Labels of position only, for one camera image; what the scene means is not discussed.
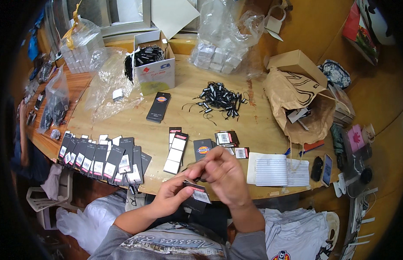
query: sleeve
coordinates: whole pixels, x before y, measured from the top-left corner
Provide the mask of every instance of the sleeve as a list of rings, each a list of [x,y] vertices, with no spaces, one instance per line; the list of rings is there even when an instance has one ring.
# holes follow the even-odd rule
[[[229,251],[230,260],[267,260],[265,232],[238,233]]]
[[[125,240],[132,237],[132,234],[123,231],[119,227],[112,225],[100,246],[88,258],[88,260],[107,259],[112,252]]]

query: yellow tape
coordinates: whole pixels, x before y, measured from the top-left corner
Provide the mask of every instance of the yellow tape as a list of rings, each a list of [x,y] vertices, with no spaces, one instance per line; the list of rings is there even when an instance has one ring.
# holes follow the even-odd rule
[[[77,12],[78,12],[79,5],[81,2],[82,2],[82,0],[80,0],[80,2],[78,4],[76,4],[76,10],[74,10],[74,12],[73,12],[74,23],[73,23],[72,28],[70,28],[70,30],[67,31],[63,36],[63,39],[66,38],[67,47],[69,47],[69,49],[71,49],[71,50],[74,49],[74,44],[73,44],[73,39],[71,37],[71,34],[73,33],[74,27],[79,24],[79,18],[77,17]]]

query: notebook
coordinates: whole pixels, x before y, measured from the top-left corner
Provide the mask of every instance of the notebook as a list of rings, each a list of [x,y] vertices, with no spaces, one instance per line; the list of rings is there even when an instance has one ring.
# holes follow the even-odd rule
[[[256,186],[308,186],[308,161],[287,158],[283,154],[249,153],[247,184]]]

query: stack of white t-shirts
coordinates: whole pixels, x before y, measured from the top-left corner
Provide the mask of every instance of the stack of white t-shirts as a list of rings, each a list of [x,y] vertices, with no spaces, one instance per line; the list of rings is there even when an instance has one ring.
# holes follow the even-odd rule
[[[281,213],[267,208],[261,212],[266,222],[268,259],[315,260],[320,248],[327,245],[326,211],[316,213],[314,209],[299,208]]]

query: smartphone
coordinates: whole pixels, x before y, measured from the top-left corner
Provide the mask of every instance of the smartphone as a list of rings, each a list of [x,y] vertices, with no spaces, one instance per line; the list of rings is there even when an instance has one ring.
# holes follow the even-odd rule
[[[330,185],[332,166],[333,160],[328,154],[324,155],[323,178],[321,178],[321,183],[326,187]]]

